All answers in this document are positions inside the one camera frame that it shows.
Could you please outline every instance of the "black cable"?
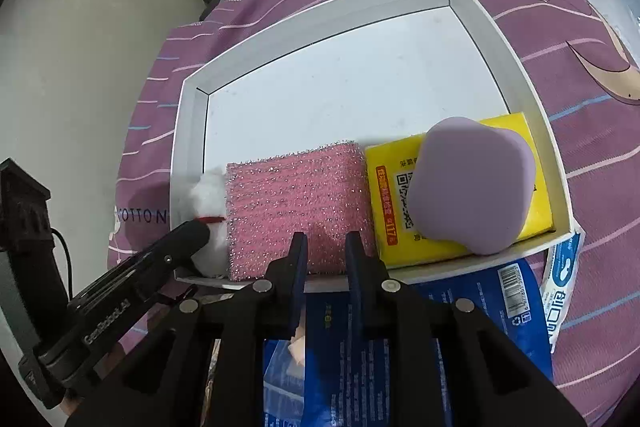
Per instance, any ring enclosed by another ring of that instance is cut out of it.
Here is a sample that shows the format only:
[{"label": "black cable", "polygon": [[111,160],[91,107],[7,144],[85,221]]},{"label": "black cable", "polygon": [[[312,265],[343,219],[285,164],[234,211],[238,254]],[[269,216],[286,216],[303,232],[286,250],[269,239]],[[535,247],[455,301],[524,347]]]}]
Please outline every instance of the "black cable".
[{"label": "black cable", "polygon": [[69,248],[66,245],[65,238],[62,237],[62,234],[58,230],[51,229],[51,233],[53,235],[55,235],[60,240],[60,243],[62,243],[62,248],[63,248],[63,250],[65,250],[65,256],[66,256],[66,287],[68,288],[68,291],[69,291],[69,300],[71,300],[71,299],[74,298],[74,291],[73,291],[73,273],[71,271],[71,256],[69,255]]}]

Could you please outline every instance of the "yellow box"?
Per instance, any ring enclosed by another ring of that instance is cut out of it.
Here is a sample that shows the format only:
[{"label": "yellow box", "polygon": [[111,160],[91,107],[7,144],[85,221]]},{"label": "yellow box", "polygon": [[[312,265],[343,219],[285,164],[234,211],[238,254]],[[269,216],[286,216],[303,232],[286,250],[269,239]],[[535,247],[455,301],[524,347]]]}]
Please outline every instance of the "yellow box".
[{"label": "yellow box", "polygon": [[[533,151],[536,183],[529,214],[517,241],[551,229],[553,220],[545,177],[524,115],[520,112],[507,114],[482,120],[481,123],[514,130],[526,140]],[[406,209],[407,189],[423,137],[424,134],[417,134],[365,149],[378,252],[380,259],[388,267],[436,263],[468,255],[466,248],[458,243],[422,237],[414,229]]]}]

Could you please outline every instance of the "blue package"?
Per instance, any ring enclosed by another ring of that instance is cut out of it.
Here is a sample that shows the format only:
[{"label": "blue package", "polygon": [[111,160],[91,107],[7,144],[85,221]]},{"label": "blue package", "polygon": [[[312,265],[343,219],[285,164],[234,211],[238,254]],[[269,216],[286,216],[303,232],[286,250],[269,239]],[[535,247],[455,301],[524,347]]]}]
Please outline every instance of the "blue package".
[{"label": "blue package", "polygon": [[[471,299],[552,379],[545,313],[533,272],[524,260],[414,286],[426,298]],[[268,427],[385,427],[389,419],[389,347],[352,330],[348,293],[306,296],[304,412],[300,426],[265,415]],[[268,355],[274,350],[266,347]],[[450,418],[446,383],[443,403]]]},{"label": "blue package", "polygon": [[540,284],[542,307],[545,311],[546,329],[551,352],[556,350],[560,326],[569,312],[569,304],[578,277],[580,251],[584,245],[584,230],[574,222],[575,233],[570,238],[549,248],[546,256],[545,272]]}]

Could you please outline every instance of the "white wall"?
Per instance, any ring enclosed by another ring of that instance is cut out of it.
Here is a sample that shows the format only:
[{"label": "white wall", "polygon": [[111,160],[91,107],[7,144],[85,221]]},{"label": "white wall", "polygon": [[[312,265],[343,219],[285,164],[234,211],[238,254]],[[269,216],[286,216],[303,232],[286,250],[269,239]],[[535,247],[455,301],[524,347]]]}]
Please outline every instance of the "white wall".
[{"label": "white wall", "polygon": [[[51,190],[76,292],[106,270],[114,181],[135,106],[168,31],[202,0],[5,0],[0,6],[0,161]],[[66,282],[60,248],[56,258]],[[19,353],[2,327],[10,363]],[[59,415],[54,425],[62,425]]]}]

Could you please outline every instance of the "glittery pink scouring pad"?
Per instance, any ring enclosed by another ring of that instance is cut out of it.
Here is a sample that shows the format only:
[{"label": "glittery pink scouring pad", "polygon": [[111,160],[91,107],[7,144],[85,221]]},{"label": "glittery pink scouring pad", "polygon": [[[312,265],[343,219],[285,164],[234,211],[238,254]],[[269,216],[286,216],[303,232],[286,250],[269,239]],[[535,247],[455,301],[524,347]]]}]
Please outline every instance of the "glittery pink scouring pad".
[{"label": "glittery pink scouring pad", "polygon": [[309,273],[343,273],[344,240],[359,230],[375,252],[369,184],[353,142],[226,166],[229,279],[264,275],[289,251],[294,232],[309,241]]}]

